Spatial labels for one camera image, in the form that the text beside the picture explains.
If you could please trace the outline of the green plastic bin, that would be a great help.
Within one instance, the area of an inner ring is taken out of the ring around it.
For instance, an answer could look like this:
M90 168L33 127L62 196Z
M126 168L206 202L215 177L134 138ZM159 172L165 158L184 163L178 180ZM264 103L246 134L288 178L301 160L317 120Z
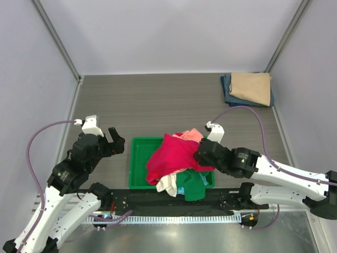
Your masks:
M159 137L136 137L131 143L131 161L128 186L133 190L155 189L156 186L150 186L146 181L147 162L153 153L161 146L163 138ZM185 172L176 173L176 179L180 174L186 175ZM205 188L215 186L214 172L207 175L198 174L198 178L203 181ZM177 185L177 194L185 194L182 185Z

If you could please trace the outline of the magenta t shirt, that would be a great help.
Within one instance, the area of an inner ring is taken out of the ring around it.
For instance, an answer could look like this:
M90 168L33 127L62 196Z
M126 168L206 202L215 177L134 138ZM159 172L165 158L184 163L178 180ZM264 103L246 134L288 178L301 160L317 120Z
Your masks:
M166 133L161 146L147 162L147 183L156 185L163 176L183 169L193 169L196 172L214 171L214 167L200 166L193 158L199 145L200 142L185 141Z

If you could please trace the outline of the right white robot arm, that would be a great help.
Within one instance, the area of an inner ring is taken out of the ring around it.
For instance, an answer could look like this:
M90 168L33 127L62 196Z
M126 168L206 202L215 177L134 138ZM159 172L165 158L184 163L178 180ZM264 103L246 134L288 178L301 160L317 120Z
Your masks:
M194 154L201 166L212 166L228 176L271 182L254 184L237 195L245 209L257 205L304 206L317 217L336 220L336 172L314 173L286 166L247 148L229 150L203 139Z

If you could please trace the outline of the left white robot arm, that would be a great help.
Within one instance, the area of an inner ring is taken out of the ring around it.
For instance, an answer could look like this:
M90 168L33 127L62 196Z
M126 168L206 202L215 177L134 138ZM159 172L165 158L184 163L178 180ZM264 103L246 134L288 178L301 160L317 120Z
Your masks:
M78 136L67 157L53 168L41 203L27 227L17 238L4 244L5 252L58 252L86 217L111 206L110 189L94 183L72 210L63 218L59 217L99 161L124 152L124 138L114 127L108 131L112 142L108 142L105 135L95 135L93 131Z

